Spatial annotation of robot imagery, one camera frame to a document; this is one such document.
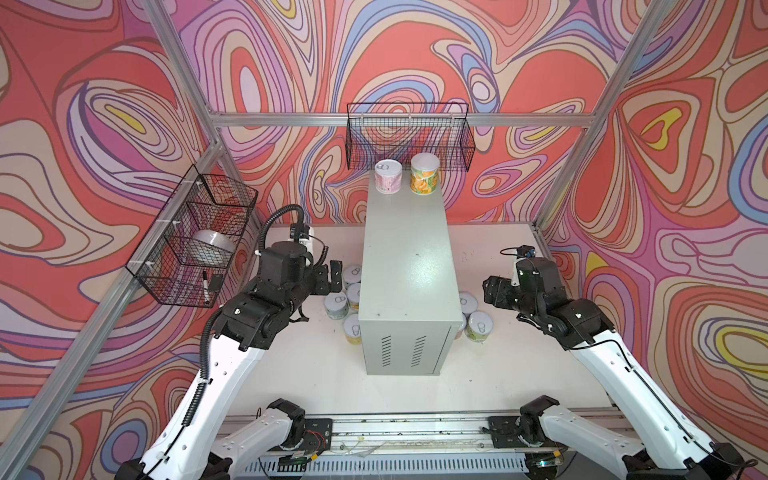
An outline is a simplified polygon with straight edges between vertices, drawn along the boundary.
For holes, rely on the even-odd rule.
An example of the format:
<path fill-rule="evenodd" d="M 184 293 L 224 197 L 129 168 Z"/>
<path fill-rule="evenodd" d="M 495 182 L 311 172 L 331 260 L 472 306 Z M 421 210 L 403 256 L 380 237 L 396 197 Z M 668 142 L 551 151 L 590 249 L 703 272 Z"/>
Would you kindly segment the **green labelled can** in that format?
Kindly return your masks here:
<path fill-rule="evenodd" d="M 465 327 L 465 336 L 473 342 L 484 342 L 492 333 L 494 321 L 491 316 L 483 311 L 471 313 Z"/>

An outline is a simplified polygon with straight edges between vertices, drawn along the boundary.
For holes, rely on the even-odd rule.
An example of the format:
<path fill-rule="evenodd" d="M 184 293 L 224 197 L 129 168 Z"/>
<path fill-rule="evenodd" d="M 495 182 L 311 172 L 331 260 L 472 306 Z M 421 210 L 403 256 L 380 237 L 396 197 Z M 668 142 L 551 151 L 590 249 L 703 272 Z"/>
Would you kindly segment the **pink labelled can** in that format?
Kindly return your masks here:
<path fill-rule="evenodd" d="M 402 185 L 402 164 L 393 159 L 378 161 L 374 166 L 375 188 L 382 194 L 395 194 Z"/>

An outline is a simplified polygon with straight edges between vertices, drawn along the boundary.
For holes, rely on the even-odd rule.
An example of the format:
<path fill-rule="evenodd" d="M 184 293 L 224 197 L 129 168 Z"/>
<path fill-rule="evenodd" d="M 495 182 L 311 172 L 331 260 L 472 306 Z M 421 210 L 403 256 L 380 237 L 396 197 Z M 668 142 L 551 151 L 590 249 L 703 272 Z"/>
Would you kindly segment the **orange green lidded can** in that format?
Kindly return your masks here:
<path fill-rule="evenodd" d="M 432 153 L 418 153 L 411 159 L 410 189 L 417 195 L 430 195 L 437 190 L 439 158 Z"/>

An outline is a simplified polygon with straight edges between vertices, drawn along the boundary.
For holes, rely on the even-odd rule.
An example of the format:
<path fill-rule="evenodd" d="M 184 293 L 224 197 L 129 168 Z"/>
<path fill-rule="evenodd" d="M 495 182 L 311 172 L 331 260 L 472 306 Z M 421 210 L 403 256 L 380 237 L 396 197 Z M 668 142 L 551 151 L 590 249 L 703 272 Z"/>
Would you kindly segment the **orange red labelled can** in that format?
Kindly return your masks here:
<path fill-rule="evenodd" d="M 455 334 L 455 340 L 459 340 L 464 335 L 464 332 L 465 332 L 466 327 L 467 327 L 467 323 L 468 323 L 467 317 L 463 316 L 462 323 L 461 323 L 460 327 L 457 329 L 457 332 Z"/>

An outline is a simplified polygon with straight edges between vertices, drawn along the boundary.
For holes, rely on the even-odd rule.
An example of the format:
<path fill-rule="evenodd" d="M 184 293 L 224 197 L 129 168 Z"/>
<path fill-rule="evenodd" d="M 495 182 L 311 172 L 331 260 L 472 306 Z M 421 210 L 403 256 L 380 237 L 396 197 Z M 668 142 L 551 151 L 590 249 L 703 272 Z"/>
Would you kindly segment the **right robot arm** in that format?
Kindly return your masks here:
<path fill-rule="evenodd" d="M 739 479 L 756 466 L 682 412 L 593 301 L 568 297 L 553 261 L 518 255 L 515 270 L 513 279 L 490 276 L 483 282 L 485 303 L 516 312 L 519 321 L 555 339 L 601 384 L 637 436 L 614 433 L 541 395 L 505 429 L 514 445 L 564 444 L 619 479 Z"/>

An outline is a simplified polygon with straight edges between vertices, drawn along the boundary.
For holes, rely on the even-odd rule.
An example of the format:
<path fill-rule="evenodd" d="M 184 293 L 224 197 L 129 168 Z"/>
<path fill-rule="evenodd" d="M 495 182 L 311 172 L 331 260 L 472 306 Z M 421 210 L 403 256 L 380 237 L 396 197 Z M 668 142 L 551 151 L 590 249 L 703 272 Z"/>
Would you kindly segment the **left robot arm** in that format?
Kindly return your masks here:
<path fill-rule="evenodd" d="M 276 336 L 307 321 L 311 296 L 341 290 L 341 267 L 314 255 L 305 211 L 297 204 L 277 209 L 260 229 L 256 275 L 206 321 L 199 345 L 200 369 L 180 406 L 154 444 L 126 461 L 118 479 L 234 479 L 273 448 L 303 443 L 305 412 L 285 399 L 224 440 L 216 438 L 228 411 Z"/>

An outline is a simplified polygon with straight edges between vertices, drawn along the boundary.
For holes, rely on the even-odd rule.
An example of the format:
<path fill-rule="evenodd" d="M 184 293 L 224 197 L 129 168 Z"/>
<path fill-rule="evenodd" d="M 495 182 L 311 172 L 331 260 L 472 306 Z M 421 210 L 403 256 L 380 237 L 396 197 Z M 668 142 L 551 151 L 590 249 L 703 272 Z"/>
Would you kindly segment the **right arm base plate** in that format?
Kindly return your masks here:
<path fill-rule="evenodd" d="M 488 434 L 494 448 L 535 448 L 544 440 L 537 420 L 530 416 L 490 416 Z"/>

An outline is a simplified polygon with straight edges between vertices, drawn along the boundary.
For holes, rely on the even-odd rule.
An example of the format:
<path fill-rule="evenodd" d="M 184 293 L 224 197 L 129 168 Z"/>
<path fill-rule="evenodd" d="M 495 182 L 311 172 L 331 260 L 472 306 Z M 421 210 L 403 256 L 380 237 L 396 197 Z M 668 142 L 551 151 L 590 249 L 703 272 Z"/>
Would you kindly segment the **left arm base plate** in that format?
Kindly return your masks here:
<path fill-rule="evenodd" d="M 332 433 L 333 420 L 330 417 L 309 418 L 304 422 L 300 437 L 286 440 L 282 445 L 270 449 L 268 453 L 320 454 L 332 446 Z"/>

